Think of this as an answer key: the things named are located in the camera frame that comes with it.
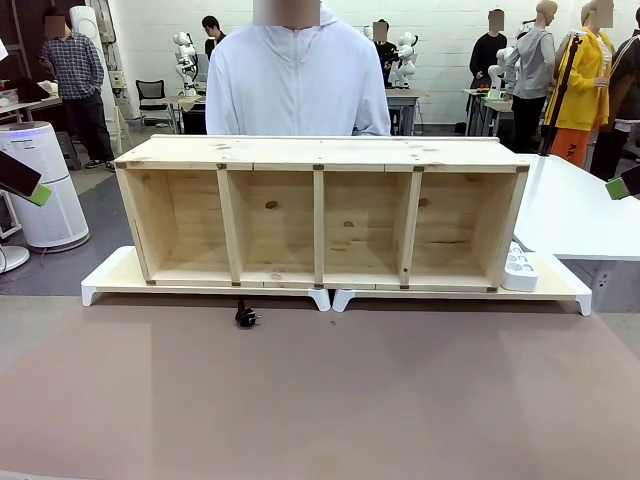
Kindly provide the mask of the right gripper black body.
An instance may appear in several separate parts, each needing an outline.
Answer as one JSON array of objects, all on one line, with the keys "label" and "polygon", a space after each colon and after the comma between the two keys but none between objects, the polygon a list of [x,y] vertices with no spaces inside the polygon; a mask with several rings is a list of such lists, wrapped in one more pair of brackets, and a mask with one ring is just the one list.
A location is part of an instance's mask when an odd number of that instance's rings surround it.
[{"label": "right gripper black body", "polygon": [[620,174],[620,179],[622,181],[622,198],[640,194],[640,165],[623,171]]}]

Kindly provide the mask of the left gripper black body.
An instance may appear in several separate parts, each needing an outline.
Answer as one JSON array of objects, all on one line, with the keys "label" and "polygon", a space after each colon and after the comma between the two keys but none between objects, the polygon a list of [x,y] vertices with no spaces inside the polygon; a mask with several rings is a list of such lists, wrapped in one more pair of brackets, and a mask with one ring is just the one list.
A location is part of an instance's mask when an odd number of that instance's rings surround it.
[{"label": "left gripper black body", "polygon": [[19,196],[31,196],[41,174],[16,158],[0,152],[0,184],[3,190]]}]

